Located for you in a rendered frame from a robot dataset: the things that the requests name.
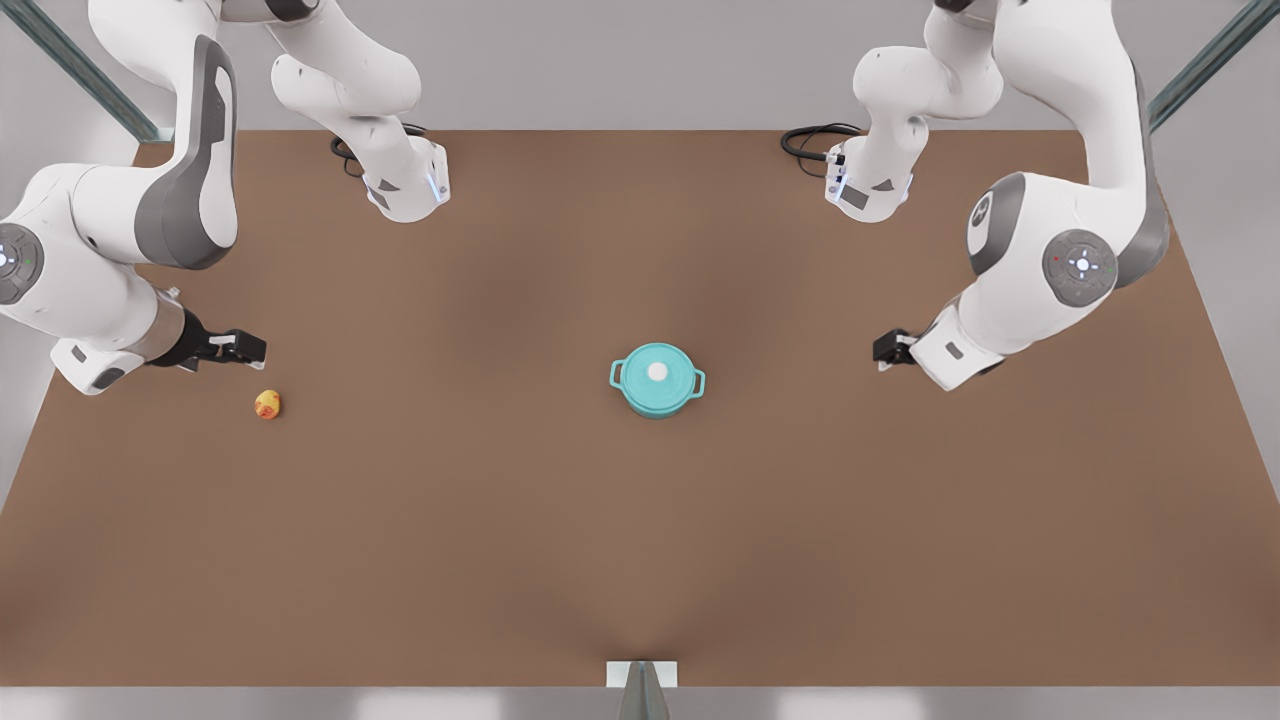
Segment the teal pot lid white knob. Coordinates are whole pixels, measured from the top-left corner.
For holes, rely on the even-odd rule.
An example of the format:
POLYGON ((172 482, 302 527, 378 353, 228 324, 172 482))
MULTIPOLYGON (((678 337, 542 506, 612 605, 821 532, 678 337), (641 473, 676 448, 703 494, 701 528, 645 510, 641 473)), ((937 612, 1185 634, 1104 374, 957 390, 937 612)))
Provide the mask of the teal pot lid white knob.
POLYGON ((616 382, 635 398, 671 404, 694 393, 696 372, 682 350, 654 342, 635 348, 620 361, 616 382))

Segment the silver frame post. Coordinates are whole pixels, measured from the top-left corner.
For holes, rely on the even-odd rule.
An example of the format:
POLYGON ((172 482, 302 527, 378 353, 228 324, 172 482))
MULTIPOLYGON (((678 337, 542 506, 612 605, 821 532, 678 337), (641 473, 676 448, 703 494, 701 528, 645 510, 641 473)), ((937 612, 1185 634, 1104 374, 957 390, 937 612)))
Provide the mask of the silver frame post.
POLYGON ((677 685, 676 661, 605 662, 605 687, 623 691, 618 720, 669 720, 664 691, 677 685))
POLYGON ((35 0, 0 0, 0 12, 137 142, 174 141, 174 129, 155 126, 35 0))
POLYGON ((1153 135, 1277 17, 1280 0, 1248 0, 1149 101, 1149 132, 1153 135))

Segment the teal pot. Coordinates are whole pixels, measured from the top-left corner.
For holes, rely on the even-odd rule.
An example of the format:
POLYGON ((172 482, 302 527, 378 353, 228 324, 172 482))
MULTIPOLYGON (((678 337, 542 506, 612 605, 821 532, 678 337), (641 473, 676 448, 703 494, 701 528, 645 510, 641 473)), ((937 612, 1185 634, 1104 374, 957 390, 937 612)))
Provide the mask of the teal pot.
POLYGON ((623 395, 623 397, 627 401, 627 404, 630 405, 630 407, 636 414, 640 414, 641 416, 645 416, 645 418, 649 418, 649 419, 663 419, 663 418, 673 416, 675 414, 680 413, 685 407, 686 404, 689 404, 694 398, 700 398, 704 395, 704 392, 705 392, 707 375, 705 375, 704 372, 698 370, 695 368, 695 372, 696 372, 696 387, 695 387, 695 391, 694 391, 694 393, 691 396, 685 397, 685 398, 677 398, 677 400, 675 400, 671 404, 660 404, 660 402, 655 402, 655 401, 649 400, 649 398, 645 398, 645 400, 635 398, 630 392, 626 392, 626 391, 621 389, 620 386, 618 386, 618 383, 616 382, 616 378, 620 374, 620 361, 621 360, 613 361, 613 364, 611 366, 611 370, 612 370, 612 373, 611 373, 611 386, 613 386, 614 388, 617 388, 623 395))

